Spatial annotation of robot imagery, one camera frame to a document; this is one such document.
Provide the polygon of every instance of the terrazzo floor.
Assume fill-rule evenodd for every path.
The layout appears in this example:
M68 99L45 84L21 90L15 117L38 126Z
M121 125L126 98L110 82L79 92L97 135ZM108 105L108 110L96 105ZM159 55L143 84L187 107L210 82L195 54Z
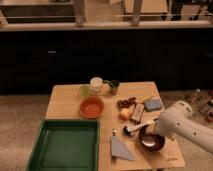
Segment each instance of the terrazzo floor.
M165 107L183 100L191 91L161 91ZM201 91L200 100L192 104L195 115L191 118L213 129L197 112L211 97ZM50 95L0 95L0 171L24 171L33 143L44 118ZM213 155L180 136L176 136L183 152L186 166L166 171L212 171Z

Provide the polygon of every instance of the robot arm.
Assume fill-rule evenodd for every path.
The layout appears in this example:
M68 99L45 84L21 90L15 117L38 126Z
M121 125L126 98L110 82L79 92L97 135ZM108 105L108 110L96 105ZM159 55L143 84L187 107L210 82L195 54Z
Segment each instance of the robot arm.
M213 130L190 121L192 115L191 106L178 101L160 114L155 133L165 137L174 132L213 154Z

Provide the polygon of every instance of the green tray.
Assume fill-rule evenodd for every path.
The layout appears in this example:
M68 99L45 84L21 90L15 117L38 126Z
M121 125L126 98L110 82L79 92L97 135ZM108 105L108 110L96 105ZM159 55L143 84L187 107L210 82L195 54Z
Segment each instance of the green tray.
M99 122L44 120L27 171L97 171Z

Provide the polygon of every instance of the orange bowl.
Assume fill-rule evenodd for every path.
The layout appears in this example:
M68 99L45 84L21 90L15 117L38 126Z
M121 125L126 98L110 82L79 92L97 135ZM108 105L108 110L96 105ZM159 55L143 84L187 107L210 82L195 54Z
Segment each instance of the orange bowl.
M88 97L80 104L80 114L89 119L98 118L104 109L104 103L99 97Z

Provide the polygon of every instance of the white mug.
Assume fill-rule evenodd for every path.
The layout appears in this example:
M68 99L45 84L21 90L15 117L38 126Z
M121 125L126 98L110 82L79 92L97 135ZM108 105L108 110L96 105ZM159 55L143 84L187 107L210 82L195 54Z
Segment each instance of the white mug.
M103 85L103 79L100 77L93 77L90 80L90 88L92 91L96 93L101 91L102 85Z

